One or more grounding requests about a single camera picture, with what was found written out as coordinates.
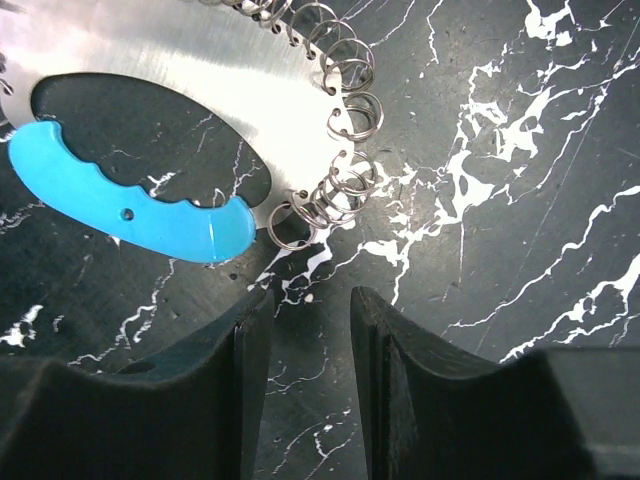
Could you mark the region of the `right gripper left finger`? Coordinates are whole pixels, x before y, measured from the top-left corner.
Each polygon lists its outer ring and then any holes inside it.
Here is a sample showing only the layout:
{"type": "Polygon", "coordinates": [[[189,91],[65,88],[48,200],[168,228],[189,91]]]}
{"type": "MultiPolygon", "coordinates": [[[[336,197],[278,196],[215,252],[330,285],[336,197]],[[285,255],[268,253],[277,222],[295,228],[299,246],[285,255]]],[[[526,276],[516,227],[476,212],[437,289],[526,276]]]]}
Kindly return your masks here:
{"type": "Polygon", "coordinates": [[[5,479],[248,479],[266,394],[274,298],[114,374],[51,357],[1,361],[5,479]]]}

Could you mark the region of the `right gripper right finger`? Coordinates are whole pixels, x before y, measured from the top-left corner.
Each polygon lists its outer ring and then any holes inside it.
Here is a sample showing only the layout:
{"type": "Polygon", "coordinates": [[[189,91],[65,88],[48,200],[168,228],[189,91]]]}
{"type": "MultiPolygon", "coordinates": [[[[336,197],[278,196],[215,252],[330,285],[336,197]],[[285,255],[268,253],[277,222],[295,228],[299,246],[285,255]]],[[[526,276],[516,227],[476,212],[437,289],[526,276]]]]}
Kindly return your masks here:
{"type": "Polygon", "coordinates": [[[352,290],[350,327],[370,478],[638,477],[637,348],[544,348],[497,364],[368,287],[352,290]]]}

